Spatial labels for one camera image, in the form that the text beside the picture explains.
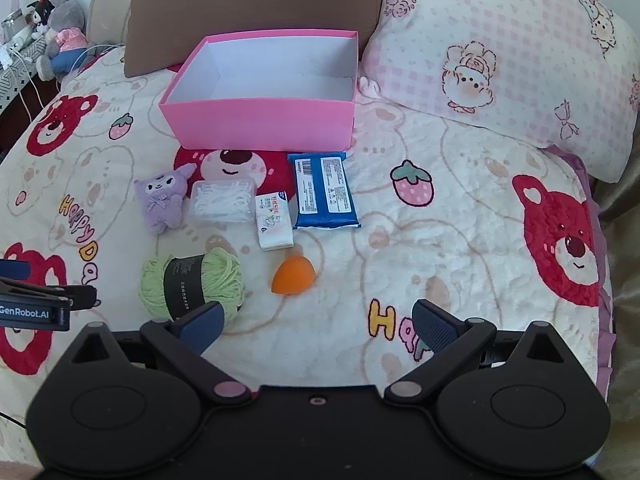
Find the pink checkered pillow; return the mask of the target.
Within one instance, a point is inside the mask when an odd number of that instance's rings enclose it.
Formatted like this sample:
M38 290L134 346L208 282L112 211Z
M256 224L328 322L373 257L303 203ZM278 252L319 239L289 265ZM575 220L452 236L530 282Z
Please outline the pink checkered pillow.
M639 111L639 40L599 0L383 0L366 96L578 156L620 180Z

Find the pink cardboard box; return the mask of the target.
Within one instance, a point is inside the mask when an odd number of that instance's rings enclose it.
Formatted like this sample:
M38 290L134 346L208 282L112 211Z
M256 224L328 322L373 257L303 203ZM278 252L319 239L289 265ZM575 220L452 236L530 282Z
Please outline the pink cardboard box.
M355 121L354 30L205 37L158 106L187 150L342 152Z

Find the purple Kuromi plush toy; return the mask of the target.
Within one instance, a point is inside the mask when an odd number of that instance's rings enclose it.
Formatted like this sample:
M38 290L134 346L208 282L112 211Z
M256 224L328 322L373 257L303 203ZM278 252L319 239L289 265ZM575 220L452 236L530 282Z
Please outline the purple Kuromi plush toy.
M183 200L195 170L196 165L189 162L151 179L134 180L134 192L140 200L145 225L152 234L180 226Z

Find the orange makeup sponge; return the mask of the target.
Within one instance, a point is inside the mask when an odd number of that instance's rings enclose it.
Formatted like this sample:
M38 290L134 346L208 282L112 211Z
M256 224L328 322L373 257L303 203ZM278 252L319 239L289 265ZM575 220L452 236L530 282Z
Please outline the orange makeup sponge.
M316 280L312 263L304 256L286 258L273 275L271 291L274 294L297 295L307 290Z

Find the green yarn ball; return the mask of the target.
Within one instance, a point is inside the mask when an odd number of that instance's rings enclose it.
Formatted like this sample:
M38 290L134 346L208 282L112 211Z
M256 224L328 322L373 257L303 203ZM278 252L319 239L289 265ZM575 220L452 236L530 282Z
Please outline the green yarn ball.
M241 263L221 247L201 255L149 259L142 266L139 296L154 318L178 320L216 302L229 323L244 301Z

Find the blue cookie package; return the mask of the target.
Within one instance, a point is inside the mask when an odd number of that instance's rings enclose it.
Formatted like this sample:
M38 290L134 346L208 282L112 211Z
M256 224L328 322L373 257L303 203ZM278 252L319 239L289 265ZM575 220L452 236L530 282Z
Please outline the blue cookie package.
M296 186L295 229L360 228L344 152L288 154Z

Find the grey bunny plush doll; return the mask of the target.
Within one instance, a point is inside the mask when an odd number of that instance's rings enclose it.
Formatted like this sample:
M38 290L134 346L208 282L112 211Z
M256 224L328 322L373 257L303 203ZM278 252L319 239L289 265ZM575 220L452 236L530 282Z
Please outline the grey bunny plush doll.
M61 80L86 62L89 40L85 35L85 12L76 0L42 0L51 10L44 34L46 48L36 61L42 81Z

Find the patterned bedside table cloth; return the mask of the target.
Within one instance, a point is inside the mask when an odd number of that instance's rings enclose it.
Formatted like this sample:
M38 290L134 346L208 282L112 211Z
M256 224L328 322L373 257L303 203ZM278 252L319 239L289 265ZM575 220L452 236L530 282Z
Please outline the patterned bedside table cloth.
M35 88L36 66L35 60L44 52L46 42L40 38L31 41L19 51L9 48L6 44L1 46L1 113L4 113L17 99L23 99L22 92Z

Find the clear floss pick box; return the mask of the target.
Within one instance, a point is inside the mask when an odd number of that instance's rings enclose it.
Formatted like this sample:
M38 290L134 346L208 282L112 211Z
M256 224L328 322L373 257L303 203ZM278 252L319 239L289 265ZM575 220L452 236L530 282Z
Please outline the clear floss pick box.
M255 197L252 178L198 181L191 192L190 218L202 226L252 222Z

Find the cream bear print blanket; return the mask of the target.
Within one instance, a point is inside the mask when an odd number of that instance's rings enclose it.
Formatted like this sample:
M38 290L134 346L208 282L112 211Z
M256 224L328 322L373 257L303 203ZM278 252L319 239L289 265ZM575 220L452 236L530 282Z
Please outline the cream bear print blanket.
M241 263L244 301L206 356L250 387L385 387L428 360L411 309L427 299L505 330L552 323L600 389L612 374L604 240L578 160L483 128L358 96L344 169L360 228L295 229L292 248L260 248L254 221L190 218L198 181L252 178L285 192L293 166L275 152L187 150L158 103L174 75L128 78L114 49L64 84L1 164L1 255L36 285L91 285L98 304L66 332L1 333L1 474L38 468L23 424L30 400L78 330L134 330L154 316L143 263L221 247ZM177 229L152 234L134 180L193 162ZM316 280L271 291L288 257Z

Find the white tissue pack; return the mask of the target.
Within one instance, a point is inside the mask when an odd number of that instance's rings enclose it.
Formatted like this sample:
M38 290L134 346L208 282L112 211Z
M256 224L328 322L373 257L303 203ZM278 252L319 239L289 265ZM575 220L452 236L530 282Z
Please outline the white tissue pack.
M255 197L256 226L260 248L270 252L294 246L293 226L285 192Z

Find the black white plush doll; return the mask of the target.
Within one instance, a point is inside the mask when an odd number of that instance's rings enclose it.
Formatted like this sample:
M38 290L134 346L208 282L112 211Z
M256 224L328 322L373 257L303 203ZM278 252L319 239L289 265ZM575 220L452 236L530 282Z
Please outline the black white plush doll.
M32 18L32 39L37 40L48 30L48 21L54 5L50 3L50 0L37 0L30 6L32 7L32 14L30 14Z

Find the brown embroidered cushion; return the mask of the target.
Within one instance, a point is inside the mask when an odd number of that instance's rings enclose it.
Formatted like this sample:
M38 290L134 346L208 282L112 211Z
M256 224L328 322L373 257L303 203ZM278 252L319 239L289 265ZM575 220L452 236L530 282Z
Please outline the brown embroidered cushion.
M124 73L183 63L210 35L266 29L354 30L364 46L382 0L131 0Z

